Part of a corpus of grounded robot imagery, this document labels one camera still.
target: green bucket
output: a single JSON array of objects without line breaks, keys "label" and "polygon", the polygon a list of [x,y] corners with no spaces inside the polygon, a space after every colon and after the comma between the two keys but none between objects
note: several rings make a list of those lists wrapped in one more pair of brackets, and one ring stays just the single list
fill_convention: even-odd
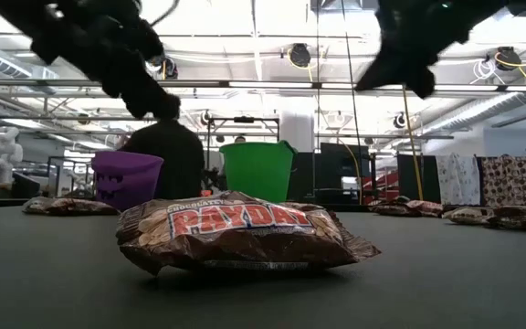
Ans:
[{"label": "green bucket", "polygon": [[232,143],[221,147],[220,152],[225,155],[229,190],[269,202],[285,202],[296,153],[289,143]]}]

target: white statue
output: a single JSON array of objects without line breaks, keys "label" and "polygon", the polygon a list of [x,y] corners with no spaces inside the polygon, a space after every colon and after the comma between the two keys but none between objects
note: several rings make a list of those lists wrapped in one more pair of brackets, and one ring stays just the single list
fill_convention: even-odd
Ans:
[{"label": "white statue", "polygon": [[0,183],[13,182],[14,165],[22,162],[24,158],[22,145],[16,144],[18,135],[19,131],[15,127],[0,128]]}]

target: purple halloween bucket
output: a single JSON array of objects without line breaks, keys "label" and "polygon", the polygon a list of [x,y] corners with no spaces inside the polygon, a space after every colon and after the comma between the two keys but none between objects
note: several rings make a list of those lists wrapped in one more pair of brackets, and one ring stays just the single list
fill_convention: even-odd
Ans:
[{"label": "purple halloween bucket", "polygon": [[146,154],[96,152],[97,200],[119,210],[153,199],[163,159]]}]

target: payday candy bar bag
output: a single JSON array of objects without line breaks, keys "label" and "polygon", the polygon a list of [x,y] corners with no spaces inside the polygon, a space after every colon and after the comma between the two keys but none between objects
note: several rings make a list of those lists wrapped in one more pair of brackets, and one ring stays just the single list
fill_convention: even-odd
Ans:
[{"label": "payday candy bar bag", "polygon": [[153,200],[121,214],[121,252],[157,275],[182,269],[325,269],[380,251],[352,236],[324,208],[275,205],[239,192],[185,200]]}]

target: curtain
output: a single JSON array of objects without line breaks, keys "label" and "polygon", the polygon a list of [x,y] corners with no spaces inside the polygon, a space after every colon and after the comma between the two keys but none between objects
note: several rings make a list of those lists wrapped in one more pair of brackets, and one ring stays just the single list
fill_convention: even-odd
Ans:
[{"label": "curtain", "polygon": [[442,205],[479,205],[480,172],[474,156],[436,156]]},{"label": "curtain", "polygon": [[482,159],[487,206],[526,206],[526,156]]}]

